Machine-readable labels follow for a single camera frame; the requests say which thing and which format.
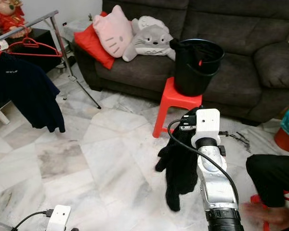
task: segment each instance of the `black cable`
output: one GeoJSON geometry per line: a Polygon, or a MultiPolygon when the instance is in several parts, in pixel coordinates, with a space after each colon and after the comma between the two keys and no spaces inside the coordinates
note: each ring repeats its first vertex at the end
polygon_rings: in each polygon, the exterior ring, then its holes
{"type": "Polygon", "coordinates": [[[47,211],[32,213],[31,215],[29,215],[29,216],[27,216],[25,219],[23,219],[21,222],[19,222],[18,225],[16,225],[14,228],[12,228],[11,231],[17,231],[17,230],[18,230],[17,228],[18,228],[22,223],[24,223],[26,220],[28,220],[30,217],[33,217],[34,215],[37,215],[37,214],[46,214],[46,213],[47,213],[47,211]]]}
{"type": "Polygon", "coordinates": [[[215,167],[218,168],[218,170],[220,170],[226,177],[227,179],[229,180],[231,186],[232,186],[232,189],[235,193],[235,196],[236,196],[236,202],[237,204],[239,204],[239,195],[237,193],[237,189],[236,189],[236,185],[235,183],[233,182],[233,180],[231,179],[231,177],[228,175],[228,173],[223,170],[217,163],[215,163],[211,158],[207,157],[206,155],[204,155],[203,153],[201,153],[200,151],[196,150],[195,148],[191,148],[189,146],[187,146],[186,144],[182,143],[181,141],[179,141],[177,138],[175,138],[171,132],[171,126],[174,124],[174,123],[177,123],[177,122],[181,122],[182,120],[181,119],[176,119],[172,122],[169,123],[168,125],[168,134],[170,135],[170,137],[176,141],[178,144],[182,145],[184,148],[187,148],[188,150],[194,152],[194,153],[197,153],[198,155],[202,156],[203,158],[207,159],[208,161],[211,162],[211,164],[213,164],[215,167]]]}

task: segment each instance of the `black pants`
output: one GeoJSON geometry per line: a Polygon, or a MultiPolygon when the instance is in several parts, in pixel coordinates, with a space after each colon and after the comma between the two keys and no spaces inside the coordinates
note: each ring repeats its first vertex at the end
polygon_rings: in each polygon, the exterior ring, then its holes
{"type": "Polygon", "coordinates": [[[289,156],[252,155],[246,168],[262,202],[268,207],[283,207],[283,191],[289,191],[289,156]]]}

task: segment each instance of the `gray totoro plush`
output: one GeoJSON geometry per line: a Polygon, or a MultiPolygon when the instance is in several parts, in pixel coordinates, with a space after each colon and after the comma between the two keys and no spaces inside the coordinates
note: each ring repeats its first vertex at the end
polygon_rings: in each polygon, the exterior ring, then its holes
{"type": "Polygon", "coordinates": [[[122,58],[124,61],[129,62],[138,54],[141,54],[167,55],[172,60],[175,60],[175,51],[169,46],[169,42],[172,39],[173,37],[168,31],[157,25],[137,30],[137,34],[124,51],[122,58]]]}

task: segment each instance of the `power cord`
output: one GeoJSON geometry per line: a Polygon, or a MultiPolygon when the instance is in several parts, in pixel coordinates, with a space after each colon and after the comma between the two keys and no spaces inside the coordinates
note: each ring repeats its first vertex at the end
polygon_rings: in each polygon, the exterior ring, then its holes
{"type": "Polygon", "coordinates": [[[25,219],[23,219],[21,222],[18,223],[18,225],[16,225],[14,228],[12,228],[11,231],[18,231],[18,227],[24,223],[26,220],[28,220],[30,217],[33,217],[35,215],[38,214],[44,214],[46,215],[46,217],[50,218],[53,214],[53,209],[48,209],[47,211],[41,211],[41,212],[36,212],[36,213],[32,213],[31,215],[27,216],[25,219]]]}
{"type": "Polygon", "coordinates": [[[217,163],[215,163],[211,158],[207,157],[206,155],[204,155],[204,154],[201,153],[200,151],[196,150],[195,148],[191,148],[191,147],[187,146],[186,144],[182,143],[181,141],[179,141],[177,138],[175,138],[175,137],[173,136],[173,134],[172,134],[172,132],[171,132],[171,127],[172,127],[172,125],[175,124],[175,123],[177,123],[177,122],[181,122],[181,121],[183,121],[183,120],[182,120],[182,119],[176,119],[176,120],[174,120],[174,121],[172,121],[172,122],[169,123],[167,130],[168,130],[168,134],[170,135],[170,137],[171,137],[174,141],[176,141],[178,144],[180,144],[181,146],[183,146],[184,148],[186,148],[186,149],[188,149],[188,150],[190,150],[190,151],[192,151],[192,152],[194,152],[194,153],[202,156],[203,158],[205,158],[205,159],[207,159],[208,161],[210,161],[211,164],[213,164],[215,167],[217,167],[218,170],[220,170],[220,171],[227,177],[227,179],[229,180],[229,182],[230,182],[230,184],[231,184],[231,187],[232,187],[232,189],[233,189],[233,191],[234,191],[234,193],[235,193],[235,196],[236,196],[236,202],[237,202],[237,204],[239,204],[239,195],[238,195],[238,193],[237,193],[236,185],[235,185],[235,183],[233,182],[233,180],[231,179],[231,177],[228,175],[228,173],[227,173],[225,170],[223,170],[217,163]]]}

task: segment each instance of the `dark blue sweater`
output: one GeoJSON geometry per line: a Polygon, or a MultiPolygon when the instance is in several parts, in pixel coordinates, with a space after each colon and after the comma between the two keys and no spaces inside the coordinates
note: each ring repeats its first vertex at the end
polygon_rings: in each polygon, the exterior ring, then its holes
{"type": "Polygon", "coordinates": [[[34,128],[59,128],[65,132],[64,119],[55,100],[59,89],[44,71],[8,54],[0,56],[0,92],[9,96],[34,128]]]}

